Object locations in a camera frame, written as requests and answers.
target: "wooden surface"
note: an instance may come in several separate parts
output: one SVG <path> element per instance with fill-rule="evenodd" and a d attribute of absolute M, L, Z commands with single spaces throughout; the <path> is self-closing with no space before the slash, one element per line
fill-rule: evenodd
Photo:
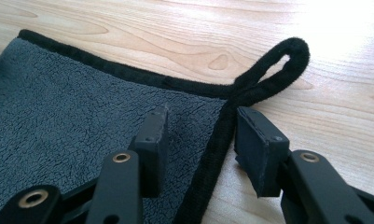
<path fill-rule="evenodd" d="M 374 194 L 374 1 L 0 1 L 0 54 L 30 29 L 103 58 L 164 75 L 230 84 L 278 42 L 298 36 L 302 78 L 254 105 L 291 140 L 326 156 Z M 281 67 L 282 62 L 270 73 Z M 203 223 L 283 223 L 257 199 L 229 152 Z"/>

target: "gray fabric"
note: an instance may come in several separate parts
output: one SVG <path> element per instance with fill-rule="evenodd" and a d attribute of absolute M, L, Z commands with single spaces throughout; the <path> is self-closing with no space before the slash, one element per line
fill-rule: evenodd
<path fill-rule="evenodd" d="M 97 177 L 165 103 L 169 163 L 164 192 L 144 200 L 145 223 L 173 219 L 225 101 L 127 82 L 13 40 L 0 57 L 0 209 L 32 185 L 65 193 Z"/>

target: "black towel border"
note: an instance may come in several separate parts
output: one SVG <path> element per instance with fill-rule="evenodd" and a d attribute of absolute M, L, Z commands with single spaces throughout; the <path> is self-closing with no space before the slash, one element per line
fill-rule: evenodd
<path fill-rule="evenodd" d="M 233 85 L 215 85 L 166 77 L 126 64 L 110 62 L 29 30 L 21 30 L 18 38 L 126 81 L 211 98 L 228 99 L 221 109 L 213 134 L 201 156 L 199 166 L 173 223 L 201 222 L 233 138 L 236 108 L 251 106 L 285 89 L 303 73 L 310 58 L 308 46 L 303 40 L 289 38 L 271 49 L 252 68 L 236 78 Z M 290 60 L 283 69 L 272 77 L 258 82 L 284 55 L 289 55 Z"/>

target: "wooden table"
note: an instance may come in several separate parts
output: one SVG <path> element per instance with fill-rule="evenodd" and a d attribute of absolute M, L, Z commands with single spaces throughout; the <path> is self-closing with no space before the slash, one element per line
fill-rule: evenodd
<path fill-rule="evenodd" d="M 291 37 L 311 62 L 289 89 L 254 105 L 291 140 L 374 194 L 374 0 L 0 1 L 0 54 L 21 29 L 164 75 L 230 84 Z M 268 73 L 279 70 L 286 61 Z M 229 151 L 203 223 L 283 223 Z"/>

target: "terry cloth texture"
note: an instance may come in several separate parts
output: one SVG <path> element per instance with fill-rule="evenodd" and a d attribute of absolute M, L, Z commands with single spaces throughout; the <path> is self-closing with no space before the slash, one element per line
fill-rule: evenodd
<path fill-rule="evenodd" d="M 284 68 L 258 82 L 285 54 Z M 23 30 L 0 56 L 0 209 L 33 185 L 66 193 L 97 177 L 104 157 L 126 150 L 145 115 L 167 104 L 164 191 L 144 199 L 145 223 L 199 223 L 232 140 L 236 108 L 282 91 L 308 61 L 306 43 L 290 38 L 233 85 L 210 85 L 112 63 Z"/>

